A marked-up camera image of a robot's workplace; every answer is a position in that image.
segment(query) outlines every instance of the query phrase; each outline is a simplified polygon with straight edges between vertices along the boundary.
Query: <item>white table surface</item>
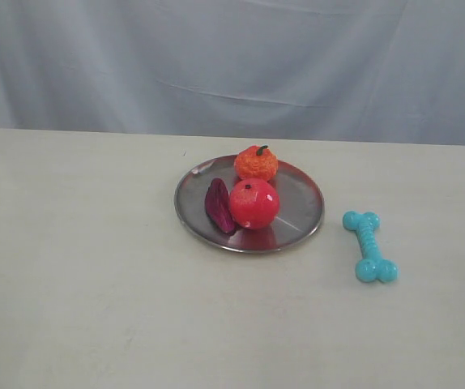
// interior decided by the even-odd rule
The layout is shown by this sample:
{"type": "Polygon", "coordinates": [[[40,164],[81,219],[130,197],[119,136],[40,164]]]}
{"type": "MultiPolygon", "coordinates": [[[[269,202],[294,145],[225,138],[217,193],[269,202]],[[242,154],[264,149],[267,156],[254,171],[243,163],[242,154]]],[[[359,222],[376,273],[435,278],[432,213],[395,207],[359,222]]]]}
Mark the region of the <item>white table surface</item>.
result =
{"type": "Polygon", "coordinates": [[[173,209],[252,143],[0,130],[0,388],[465,389],[465,147],[268,141],[326,219],[255,258],[173,209]],[[382,218],[395,284],[355,278],[350,209],[382,218]]]}

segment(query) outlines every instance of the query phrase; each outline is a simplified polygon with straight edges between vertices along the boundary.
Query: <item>stainless steel plate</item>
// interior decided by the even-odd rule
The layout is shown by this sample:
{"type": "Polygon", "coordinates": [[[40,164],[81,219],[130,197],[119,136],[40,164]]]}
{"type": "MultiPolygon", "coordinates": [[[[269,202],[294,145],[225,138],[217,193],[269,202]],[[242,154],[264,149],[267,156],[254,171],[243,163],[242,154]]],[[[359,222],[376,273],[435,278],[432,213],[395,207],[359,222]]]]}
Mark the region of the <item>stainless steel plate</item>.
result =
{"type": "Polygon", "coordinates": [[[226,235],[207,217],[204,199],[213,178],[221,178],[230,192],[239,181],[233,167],[236,156],[221,156],[191,169],[178,183],[175,209],[182,224],[205,242],[241,253],[279,251],[315,233],[324,216],[318,186],[298,168],[279,162],[273,182],[279,194],[279,215],[266,229],[238,229],[226,235]]]}

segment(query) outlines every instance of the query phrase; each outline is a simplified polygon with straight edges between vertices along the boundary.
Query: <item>fabric backdrop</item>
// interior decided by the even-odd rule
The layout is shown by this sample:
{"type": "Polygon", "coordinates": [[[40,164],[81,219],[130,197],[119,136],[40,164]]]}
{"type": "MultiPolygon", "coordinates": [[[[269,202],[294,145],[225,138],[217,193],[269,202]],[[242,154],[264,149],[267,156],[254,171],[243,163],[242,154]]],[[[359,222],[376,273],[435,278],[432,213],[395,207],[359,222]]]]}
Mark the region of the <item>fabric backdrop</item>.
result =
{"type": "Polygon", "coordinates": [[[465,0],[0,0],[0,126],[465,144],[465,0]]]}

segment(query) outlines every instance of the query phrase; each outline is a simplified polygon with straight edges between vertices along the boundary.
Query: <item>purple sweet potato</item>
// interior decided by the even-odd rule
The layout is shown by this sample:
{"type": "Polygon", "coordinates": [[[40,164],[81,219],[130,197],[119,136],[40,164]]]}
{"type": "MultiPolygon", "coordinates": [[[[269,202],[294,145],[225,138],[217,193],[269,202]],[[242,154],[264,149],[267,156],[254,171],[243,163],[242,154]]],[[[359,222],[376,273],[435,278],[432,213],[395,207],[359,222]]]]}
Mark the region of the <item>purple sweet potato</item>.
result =
{"type": "Polygon", "coordinates": [[[225,182],[215,178],[206,193],[206,213],[223,233],[233,233],[237,224],[229,211],[229,194],[225,182]]]}

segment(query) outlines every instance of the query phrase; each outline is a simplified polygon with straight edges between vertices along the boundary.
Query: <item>blue dog bone toy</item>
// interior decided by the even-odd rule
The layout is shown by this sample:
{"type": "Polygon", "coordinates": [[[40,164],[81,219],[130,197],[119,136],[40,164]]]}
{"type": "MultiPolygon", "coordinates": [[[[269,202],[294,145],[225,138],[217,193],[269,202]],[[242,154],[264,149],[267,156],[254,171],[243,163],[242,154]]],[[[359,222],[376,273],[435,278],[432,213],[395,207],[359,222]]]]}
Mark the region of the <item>blue dog bone toy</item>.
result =
{"type": "Polygon", "coordinates": [[[362,259],[355,266],[356,278],[362,282],[391,282],[398,278],[398,268],[388,259],[384,259],[378,249],[373,231],[380,226],[380,218],[376,213],[360,214],[354,211],[346,212],[343,226],[349,231],[355,231],[359,240],[362,259]]]}

